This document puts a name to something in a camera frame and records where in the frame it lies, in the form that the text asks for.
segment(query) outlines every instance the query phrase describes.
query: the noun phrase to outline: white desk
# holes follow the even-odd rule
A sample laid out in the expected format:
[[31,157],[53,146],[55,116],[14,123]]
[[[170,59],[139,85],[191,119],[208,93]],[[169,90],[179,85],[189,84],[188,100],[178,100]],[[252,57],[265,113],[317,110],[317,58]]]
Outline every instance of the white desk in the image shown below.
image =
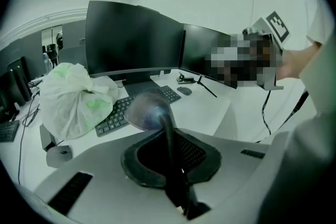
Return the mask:
[[[194,76],[195,79],[198,79],[197,75],[188,72],[183,73],[186,76]],[[153,76],[152,80],[159,86],[167,85],[176,91],[176,88],[180,86],[176,82],[178,76],[178,70],[172,70],[171,74],[165,74],[163,77]],[[202,82],[209,87],[218,98],[215,98],[201,85],[185,84],[183,86],[190,88],[193,93],[186,96],[177,92],[182,98],[177,102],[172,103],[171,107],[177,127],[214,135],[229,107],[230,95],[234,89],[204,78],[202,79]],[[120,88],[119,90],[119,98],[128,96],[125,88]],[[37,105],[37,102],[38,97],[34,100],[31,107],[34,108]],[[24,107],[18,118],[22,118],[27,111],[28,104]],[[20,182],[31,191],[34,191],[48,175],[55,171],[54,168],[47,166],[46,152],[41,146],[39,127],[42,122],[40,114],[41,112],[38,113],[34,122],[26,128],[22,143]],[[16,183],[22,132],[23,126],[20,125],[14,142],[0,143],[0,159],[7,169],[9,176]],[[96,131],[92,130],[77,139],[64,141],[61,145],[69,145],[72,149],[73,156],[76,157],[94,145],[123,138],[139,132],[140,130],[128,125],[103,137],[97,137]]]

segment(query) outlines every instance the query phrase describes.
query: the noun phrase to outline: computer mouse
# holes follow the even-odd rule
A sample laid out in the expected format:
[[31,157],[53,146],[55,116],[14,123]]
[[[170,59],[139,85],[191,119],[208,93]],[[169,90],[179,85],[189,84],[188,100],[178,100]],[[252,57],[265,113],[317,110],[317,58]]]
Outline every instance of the computer mouse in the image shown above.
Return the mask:
[[187,87],[178,87],[177,89],[179,92],[183,93],[184,95],[190,95],[192,94],[192,90]]
[[47,152],[47,165],[58,168],[63,163],[72,159],[72,151],[69,146],[54,146]]

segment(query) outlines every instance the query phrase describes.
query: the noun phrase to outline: monitor stand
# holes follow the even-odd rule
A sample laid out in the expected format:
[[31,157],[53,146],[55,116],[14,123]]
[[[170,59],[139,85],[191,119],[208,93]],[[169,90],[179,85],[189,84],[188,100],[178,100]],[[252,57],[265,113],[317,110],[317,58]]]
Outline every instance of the monitor stand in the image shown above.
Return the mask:
[[129,96],[137,95],[147,89],[160,88],[153,80],[151,80],[150,72],[136,72],[125,74],[126,92]]

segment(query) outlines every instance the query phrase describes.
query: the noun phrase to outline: white plastic bag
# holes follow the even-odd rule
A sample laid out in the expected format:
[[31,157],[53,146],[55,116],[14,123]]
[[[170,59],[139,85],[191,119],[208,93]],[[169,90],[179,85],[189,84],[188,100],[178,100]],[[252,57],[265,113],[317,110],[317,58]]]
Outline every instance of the white plastic bag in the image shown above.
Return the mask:
[[117,98],[109,77],[91,79],[80,64],[61,63],[40,84],[43,125],[59,139],[79,137],[112,112]]

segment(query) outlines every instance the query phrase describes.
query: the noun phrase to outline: keyboard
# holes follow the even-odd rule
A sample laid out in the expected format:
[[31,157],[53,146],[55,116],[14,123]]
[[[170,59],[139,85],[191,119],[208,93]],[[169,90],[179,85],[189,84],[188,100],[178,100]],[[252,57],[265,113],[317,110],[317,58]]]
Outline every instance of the keyboard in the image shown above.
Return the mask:
[[0,124],[0,142],[13,142],[20,121],[4,122]]
[[[181,99],[181,97],[168,86],[163,86],[160,89],[166,96],[169,104]],[[96,126],[96,133],[98,137],[107,135],[128,125],[128,122],[124,119],[124,114],[135,97],[136,95],[133,95],[119,99],[115,102],[110,115]]]

